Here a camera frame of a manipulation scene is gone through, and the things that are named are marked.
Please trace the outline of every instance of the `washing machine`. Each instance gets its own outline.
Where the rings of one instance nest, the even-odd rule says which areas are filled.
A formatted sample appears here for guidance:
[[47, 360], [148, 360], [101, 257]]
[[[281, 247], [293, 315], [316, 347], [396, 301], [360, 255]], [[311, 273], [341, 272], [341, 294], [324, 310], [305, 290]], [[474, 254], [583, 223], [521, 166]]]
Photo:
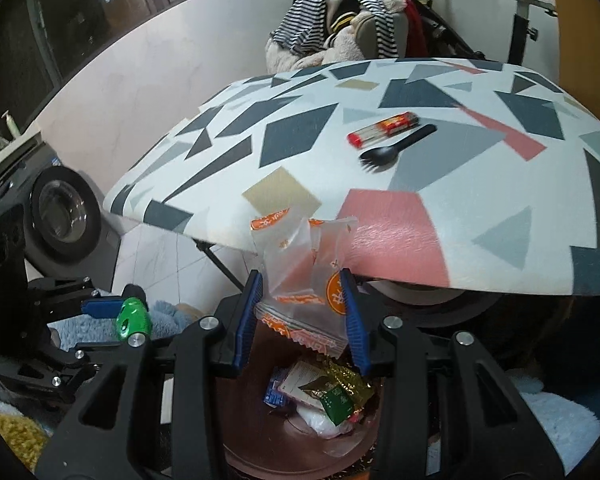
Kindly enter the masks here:
[[24, 206], [25, 255], [43, 276], [89, 276], [111, 290], [120, 235], [91, 187], [45, 142], [32, 143], [0, 174], [0, 208]]

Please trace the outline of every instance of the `silver screw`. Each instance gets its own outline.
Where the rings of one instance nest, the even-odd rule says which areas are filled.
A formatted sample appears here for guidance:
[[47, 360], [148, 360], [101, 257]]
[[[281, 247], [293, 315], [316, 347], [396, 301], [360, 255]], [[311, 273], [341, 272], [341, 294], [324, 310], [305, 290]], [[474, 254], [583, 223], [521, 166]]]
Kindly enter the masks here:
[[129, 339], [126, 340], [129, 343], [129, 346], [133, 348], [138, 348], [142, 346], [146, 341], [146, 336], [142, 332], [133, 332], [132, 335], [129, 336]]
[[400, 328], [402, 326], [402, 320], [398, 316], [387, 316], [382, 322], [387, 328]]
[[206, 316], [200, 320], [200, 328], [202, 330], [213, 330], [220, 324], [217, 317]]
[[475, 339], [468, 332], [458, 332], [456, 334], [456, 341], [458, 341], [463, 346], [469, 346], [474, 343]]

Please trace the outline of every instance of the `geometric patterned tablecloth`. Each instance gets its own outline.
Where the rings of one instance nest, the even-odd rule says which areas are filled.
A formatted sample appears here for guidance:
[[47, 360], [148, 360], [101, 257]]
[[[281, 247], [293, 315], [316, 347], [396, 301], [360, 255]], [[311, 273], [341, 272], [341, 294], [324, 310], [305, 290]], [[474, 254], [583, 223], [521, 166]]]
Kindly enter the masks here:
[[[406, 110], [438, 130], [363, 171], [346, 135]], [[200, 111], [120, 179], [107, 210], [247, 251], [250, 220], [289, 205], [352, 214], [360, 274], [600, 294], [600, 121], [532, 70], [344, 62], [235, 82]]]

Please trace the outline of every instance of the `striped shirt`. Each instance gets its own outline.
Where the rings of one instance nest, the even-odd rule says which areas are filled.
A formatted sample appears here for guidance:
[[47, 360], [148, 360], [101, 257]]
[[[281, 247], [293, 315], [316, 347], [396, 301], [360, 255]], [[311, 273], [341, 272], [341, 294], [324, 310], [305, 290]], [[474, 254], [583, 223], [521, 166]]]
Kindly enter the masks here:
[[[371, 12], [376, 24], [378, 57], [398, 57], [394, 19], [382, 0], [357, 0]], [[324, 50], [327, 0], [294, 0], [280, 26], [272, 33], [273, 41], [296, 56], [308, 56]]]

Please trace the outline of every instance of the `marble floor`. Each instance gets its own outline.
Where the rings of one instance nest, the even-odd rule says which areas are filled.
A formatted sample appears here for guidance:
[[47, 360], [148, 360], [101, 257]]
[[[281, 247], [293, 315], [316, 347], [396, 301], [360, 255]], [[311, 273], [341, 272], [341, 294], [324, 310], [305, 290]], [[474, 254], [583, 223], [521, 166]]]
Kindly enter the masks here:
[[[256, 266], [256, 256], [222, 246], [212, 251], [240, 280]], [[127, 283], [144, 288], [147, 302], [187, 303], [203, 314], [216, 310], [222, 298], [237, 294], [237, 287], [196, 248], [189, 237], [140, 224], [123, 235], [112, 292], [120, 294]]]

